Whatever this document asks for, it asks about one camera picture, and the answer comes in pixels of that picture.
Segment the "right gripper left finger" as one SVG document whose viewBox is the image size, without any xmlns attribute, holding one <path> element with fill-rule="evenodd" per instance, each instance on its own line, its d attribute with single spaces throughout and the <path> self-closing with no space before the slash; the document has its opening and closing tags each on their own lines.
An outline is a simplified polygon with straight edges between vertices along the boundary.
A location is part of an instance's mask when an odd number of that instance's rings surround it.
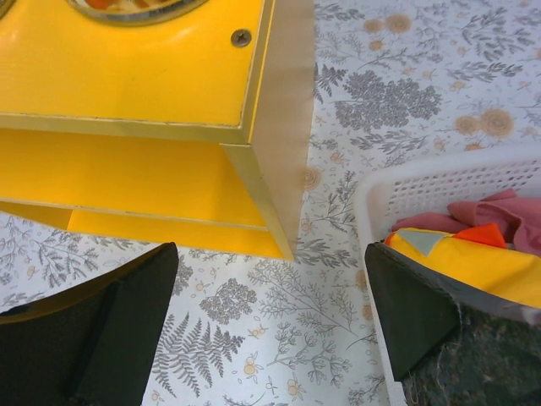
<svg viewBox="0 0 541 406">
<path fill-rule="evenodd" d="M 140 405 L 178 271 L 175 244 L 1 314 L 3 405 Z"/>
</svg>

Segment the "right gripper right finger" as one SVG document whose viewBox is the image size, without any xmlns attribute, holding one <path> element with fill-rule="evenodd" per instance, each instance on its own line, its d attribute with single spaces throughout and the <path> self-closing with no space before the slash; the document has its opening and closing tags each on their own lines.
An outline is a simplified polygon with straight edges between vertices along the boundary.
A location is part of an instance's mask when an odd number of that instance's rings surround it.
<svg viewBox="0 0 541 406">
<path fill-rule="evenodd" d="M 540 310 L 382 244 L 364 262 L 392 377 L 408 405 L 538 405 Z"/>
</svg>

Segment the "silver pull-tab can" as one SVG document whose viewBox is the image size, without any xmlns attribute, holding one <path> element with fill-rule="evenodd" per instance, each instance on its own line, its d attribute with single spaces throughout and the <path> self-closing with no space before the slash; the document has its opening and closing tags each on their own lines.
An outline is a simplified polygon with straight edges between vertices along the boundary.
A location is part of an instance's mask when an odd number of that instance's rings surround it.
<svg viewBox="0 0 541 406">
<path fill-rule="evenodd" d="M 183 16 L 206 0 L 182 1 L 68 1 L 68 4 L 94 21 L 116 26 L 156 25 Z"/>
</svg>

